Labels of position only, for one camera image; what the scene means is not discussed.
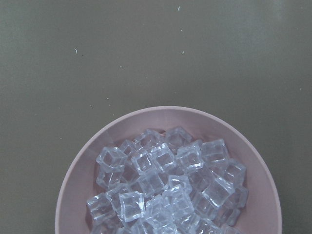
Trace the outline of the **pile of clear ice cubes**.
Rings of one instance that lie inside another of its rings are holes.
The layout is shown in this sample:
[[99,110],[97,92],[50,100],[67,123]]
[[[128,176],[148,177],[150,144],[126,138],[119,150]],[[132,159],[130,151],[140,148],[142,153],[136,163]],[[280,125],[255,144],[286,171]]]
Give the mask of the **pile of clear ice cubes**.
[[246,167],[222,139],[147,129],[104,147],[96,162],[102,192],[87,201],[93,234],[239,233]]

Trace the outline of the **pink bowl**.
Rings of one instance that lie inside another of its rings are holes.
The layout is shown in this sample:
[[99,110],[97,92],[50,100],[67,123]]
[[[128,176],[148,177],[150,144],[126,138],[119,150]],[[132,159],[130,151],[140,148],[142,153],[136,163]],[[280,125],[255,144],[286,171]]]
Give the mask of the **pink bowl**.
[[282,213],[272,175],[255,147],[234,127],[206,112],[179,106],[137,110],[112,121],[97,132],[79,151],[62,183],[55,216],[58,234],[87,234],[92,221],[86,206],[98,193],[95,184],[96,157],[106,145],[119,145],[145,129],[166,131],[182,126],[194,138],[222,138],[232,157],[246,168],[249,189],[246,207],[236,227],[246,234],[282,233]]

